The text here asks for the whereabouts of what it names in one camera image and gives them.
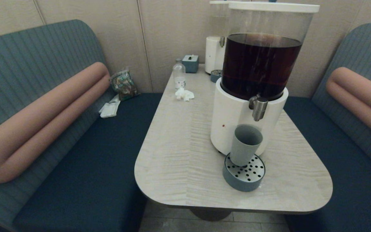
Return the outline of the printed snack bag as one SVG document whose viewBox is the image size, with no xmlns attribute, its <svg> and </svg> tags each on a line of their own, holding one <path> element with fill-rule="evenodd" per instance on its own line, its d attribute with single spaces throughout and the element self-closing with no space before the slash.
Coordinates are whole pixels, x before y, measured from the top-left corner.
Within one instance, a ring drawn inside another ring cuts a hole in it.
<svg viewBox="0 0 371 232">
<path fill-rule="evenodd" d="M 120 101 L 126 101 L 140 95 L 128 68 L 113 74 L 109 81 L 113 90 L 119 95 Z"/>
</svg>

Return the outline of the white napkin pack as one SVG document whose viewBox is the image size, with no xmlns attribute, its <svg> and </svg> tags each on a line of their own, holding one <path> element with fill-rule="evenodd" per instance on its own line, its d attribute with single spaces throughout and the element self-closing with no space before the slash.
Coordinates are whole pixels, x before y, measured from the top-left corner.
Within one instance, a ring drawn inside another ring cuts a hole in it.
<svg viewBox="0 0 371 232">
<path fill-rule="evenodd" d="M 104 106 L 99 110 L 101 118 L 115 117 L 118 111 L 118 107 L 121 103 L 119 94 L 115 95 L 109 102 L 105 103 Z"/>
</svg>

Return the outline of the blue-grey tissue box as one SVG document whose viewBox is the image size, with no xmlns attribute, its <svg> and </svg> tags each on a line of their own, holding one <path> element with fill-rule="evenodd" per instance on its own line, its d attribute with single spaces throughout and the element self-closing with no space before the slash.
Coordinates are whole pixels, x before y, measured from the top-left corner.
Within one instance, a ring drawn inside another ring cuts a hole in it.
<svg viewBox="0 0 371 232">
<path fill-rule="evenodd" d="M 185 55 L 182 59 L 182 64 L 185 67 L 186 73 L 196 73 L 199 67 L 199 56 Z"/>
</svg>

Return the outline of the round table pedestal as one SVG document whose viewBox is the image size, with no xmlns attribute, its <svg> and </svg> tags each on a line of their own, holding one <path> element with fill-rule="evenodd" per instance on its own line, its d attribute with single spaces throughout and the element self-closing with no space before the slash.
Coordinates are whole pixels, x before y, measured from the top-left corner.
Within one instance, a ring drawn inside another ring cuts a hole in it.
<svg viewBox="0 0 371 232">
<path fill-rule="evenodd" d="M 220 221 L 227 218 L 232 211 L 192 208 L 190 211 L 198 218 L 206 221 Z"/>
</svg>

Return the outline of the crumpled white tissue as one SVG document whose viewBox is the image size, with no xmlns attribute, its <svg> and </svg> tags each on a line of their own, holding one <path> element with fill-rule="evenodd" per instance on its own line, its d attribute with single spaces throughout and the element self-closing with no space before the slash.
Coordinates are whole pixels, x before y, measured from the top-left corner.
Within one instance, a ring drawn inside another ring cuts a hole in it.
<svg viewBox="0 0 371 232">
<path fill-rule="evenodd" d="M 184 88 L 178 88 L 178 90 L 175 92 L 175 96 L 177 100 L 183 100 L 185 102 L 195 98 L 194 93 L 185 90 Z"/>
</svg>

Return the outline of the blue perforated drip tray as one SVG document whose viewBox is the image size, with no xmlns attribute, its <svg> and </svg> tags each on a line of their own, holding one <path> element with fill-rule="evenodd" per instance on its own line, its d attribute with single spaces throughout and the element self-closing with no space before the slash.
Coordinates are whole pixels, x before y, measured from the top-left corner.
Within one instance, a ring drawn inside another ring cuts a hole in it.
<svg viewBox="0 0 371 232">
<path fill-rule="evenodd" d="M 227 154 L 222 169 L 223 178 L 228 185 L 243 192 L 257 189 L 265 173 L 265 164 L 257 155 L 254 155 L 245 166 L 237 166 L 231 161 L 231 154 Z"/>
</svg>

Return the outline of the small white drink dispenser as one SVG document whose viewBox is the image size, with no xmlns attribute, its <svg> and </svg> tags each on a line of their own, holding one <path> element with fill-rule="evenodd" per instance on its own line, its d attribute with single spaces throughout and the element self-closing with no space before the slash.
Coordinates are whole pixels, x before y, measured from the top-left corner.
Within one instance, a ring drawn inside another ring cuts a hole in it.
<svg viewBox="0 0 371 232">
<path fill-rule="evenodd" d="M 230 3 L 228 0 L 209 2 L 209 32 L 205 50 L 205 72 L 208 74 L 223 69 Z"/>
</svg>

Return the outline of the clear plastic bottle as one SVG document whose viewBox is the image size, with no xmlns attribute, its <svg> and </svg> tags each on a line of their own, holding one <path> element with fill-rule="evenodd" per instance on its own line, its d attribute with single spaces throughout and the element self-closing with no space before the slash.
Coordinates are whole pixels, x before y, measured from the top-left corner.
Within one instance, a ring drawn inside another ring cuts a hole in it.
<svg viewBox="0 0 371 232">
<path fill-rule="evenodd" d="M 182 59 L 177 58 L 176 63 L 172 68 L 172 74 L 174 78 L 174 88 L 175 90 L 179 90 L 180 88 L 186 87 L 186 68 L 182 64 Z"/>
</svg>

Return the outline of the pink bolster cushion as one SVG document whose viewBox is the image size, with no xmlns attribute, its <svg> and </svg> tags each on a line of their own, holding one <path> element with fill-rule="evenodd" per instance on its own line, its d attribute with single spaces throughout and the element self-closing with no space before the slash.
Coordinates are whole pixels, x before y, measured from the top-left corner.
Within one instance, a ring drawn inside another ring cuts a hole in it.
<svg viewBox="0 0 371 232">
<path fill-rule="evenodd" d="M 326 91 L 371 129 L 371 80 L 340 67 L 327 79 Z"/>
<path fill-rule="evenodd" d="M 109 88 L 95 62 L 0 124 L 0 183 L 12 181 Z"/>
</svg>

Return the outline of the metal dispenser tap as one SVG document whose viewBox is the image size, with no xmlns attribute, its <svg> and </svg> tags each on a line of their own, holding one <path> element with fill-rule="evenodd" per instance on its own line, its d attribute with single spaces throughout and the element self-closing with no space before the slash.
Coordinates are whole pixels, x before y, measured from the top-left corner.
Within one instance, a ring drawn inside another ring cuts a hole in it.
<svg viewBox="0 0 371 232">
<path fill-rule="evenodd" d="M 260 121 L 263 119 L 268 100 L 261 97 L 259 94 L 249 99 L 249 109 L 252 110 L 252 117 L 254 121 Z"/>
</svg>

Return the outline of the white dispenser lid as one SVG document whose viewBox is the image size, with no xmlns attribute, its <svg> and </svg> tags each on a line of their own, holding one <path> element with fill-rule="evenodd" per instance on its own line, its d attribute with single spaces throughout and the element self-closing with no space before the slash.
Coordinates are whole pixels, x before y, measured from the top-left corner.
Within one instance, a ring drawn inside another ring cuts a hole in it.
<svg viewBox="0 0 371 232">
<path fill-rule="evenodd" d="M 317 13 L 320 5 L 293 4 L 278 2 L 229 2 L 230 9 L 269 11 L 269 12 L 294 12 L 294 13 Z"/>
</svg>

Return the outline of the blue upholstered bench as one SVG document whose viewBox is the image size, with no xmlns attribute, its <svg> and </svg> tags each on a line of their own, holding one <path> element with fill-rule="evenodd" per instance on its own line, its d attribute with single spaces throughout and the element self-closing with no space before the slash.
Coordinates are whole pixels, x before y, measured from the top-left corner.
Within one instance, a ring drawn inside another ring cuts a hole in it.
<svg viewBox="0 0 371 232">
<path fill-rule="evenodd" d="M 106 66 L 80 20 L 0 36 L 0 124 L 95 62 Z M 21 175 L 0 183 L 0 227 L 138 232 L 147 200 L 134 166 L 162 94 L 123 101 L 115 117 L 101 118 L 113 97 L 109 86 Z"/>
<path fill-rule="evenodd" d="M 327 79 L 340 67 L 371 80 L 371 23 L 346 35 L 311 98 L 290 96 L 284 106 L 333 183 L 324 207 L 285 215 L 290 232 L 371 232 L 371 129 L 326 91 Z"/>
</svg>

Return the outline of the large dark tea dispenser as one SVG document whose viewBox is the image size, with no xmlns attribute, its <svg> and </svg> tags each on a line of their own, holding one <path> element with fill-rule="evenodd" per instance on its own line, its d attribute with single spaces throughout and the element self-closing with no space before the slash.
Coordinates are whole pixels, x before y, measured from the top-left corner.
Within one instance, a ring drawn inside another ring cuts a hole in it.
<svg viewBox="0 0 371 232">
<path fill-rule="evenodd" d="M 215 83 L 210 139 L 222 154 L 231 151 L 237 125 L 261 131 L 260 156 L 289 96 L 287 82 L 316 13 L 251 11 L 229 8 L 222 78 Z M 264 117 L 254 121 L 249 99 L 268 100 Z"/>
</svg>

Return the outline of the grey-blue plastic cup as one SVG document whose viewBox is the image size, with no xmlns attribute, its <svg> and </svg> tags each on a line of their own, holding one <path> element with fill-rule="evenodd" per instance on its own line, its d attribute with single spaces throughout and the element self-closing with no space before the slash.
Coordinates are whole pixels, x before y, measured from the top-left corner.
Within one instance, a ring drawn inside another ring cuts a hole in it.
<svg viewBox="0 0 371 232">
<path fill-rule="evenodd" d="M 263 135 L 253 125 L 237 125 L 233 132 L 230 159 L 236 166 L 245 166 L 255 155 L 263 141 Z"/>
</svg>

